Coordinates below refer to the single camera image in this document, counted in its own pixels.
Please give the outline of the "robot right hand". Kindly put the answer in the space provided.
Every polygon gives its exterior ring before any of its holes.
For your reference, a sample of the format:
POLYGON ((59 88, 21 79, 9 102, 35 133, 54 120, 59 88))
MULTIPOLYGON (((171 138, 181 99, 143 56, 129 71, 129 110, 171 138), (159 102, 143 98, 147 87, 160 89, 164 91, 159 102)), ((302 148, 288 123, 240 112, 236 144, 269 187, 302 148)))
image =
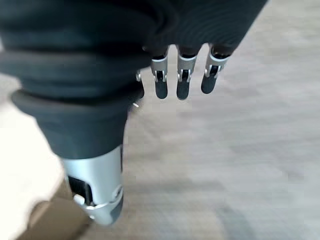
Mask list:
POLYGON ((61 159, 74 201, 100 225, 123 208, 123 138, 129 111, 144 96, 168 94, 168 49, 175 45, 176 95, 189 95, 198 52, 209 45, 201 91, 256 20, 264 0, 3 0, 0 71, 19 79, 12 102, 35 118, 61 159))

